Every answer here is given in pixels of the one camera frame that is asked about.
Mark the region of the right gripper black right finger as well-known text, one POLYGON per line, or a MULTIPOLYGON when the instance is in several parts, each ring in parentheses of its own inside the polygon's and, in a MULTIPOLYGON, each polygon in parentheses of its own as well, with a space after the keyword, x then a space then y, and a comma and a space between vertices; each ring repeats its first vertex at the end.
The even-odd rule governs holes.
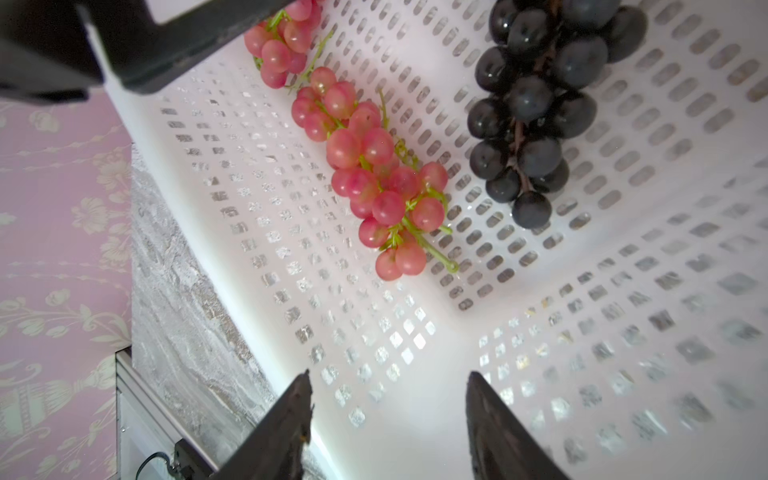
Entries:
POLYGON ((477 371, 469 375, 465 403, 476 479, 568 480, 477 371))

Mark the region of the black grape bunch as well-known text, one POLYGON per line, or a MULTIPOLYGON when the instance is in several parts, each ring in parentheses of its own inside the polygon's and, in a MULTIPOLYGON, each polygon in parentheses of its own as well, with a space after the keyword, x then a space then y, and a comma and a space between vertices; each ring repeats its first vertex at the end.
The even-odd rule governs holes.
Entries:
POLYGON ((497 1, 488 19, 494 44, 475 65, 486 97, 468 112, 473 174, 514 223, 544 228, 570 169, 562 143, 585 134, 598 106, 585 93, 604 68, 633 55, 649 20, 620 1, 497 1))

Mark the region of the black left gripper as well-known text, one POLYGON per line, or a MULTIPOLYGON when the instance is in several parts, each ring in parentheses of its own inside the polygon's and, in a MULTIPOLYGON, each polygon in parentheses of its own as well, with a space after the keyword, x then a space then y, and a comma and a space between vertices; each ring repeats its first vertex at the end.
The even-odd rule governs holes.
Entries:
POLYGON ((159 23, 144 1, 4 1, 1 96, 36 105, 87 100, 104 83, 88 26, 124 88, 156 93, 285 5, 204 1, 159 23))

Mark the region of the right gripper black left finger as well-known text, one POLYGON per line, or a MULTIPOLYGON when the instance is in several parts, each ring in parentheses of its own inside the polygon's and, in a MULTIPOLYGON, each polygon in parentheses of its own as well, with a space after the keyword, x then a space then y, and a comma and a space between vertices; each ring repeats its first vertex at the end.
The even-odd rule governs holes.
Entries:
POLYGON ((297 375, 253 432, 212 475, 214 479, 302 479, 303 450, 311 442, 312 386, 297 375))

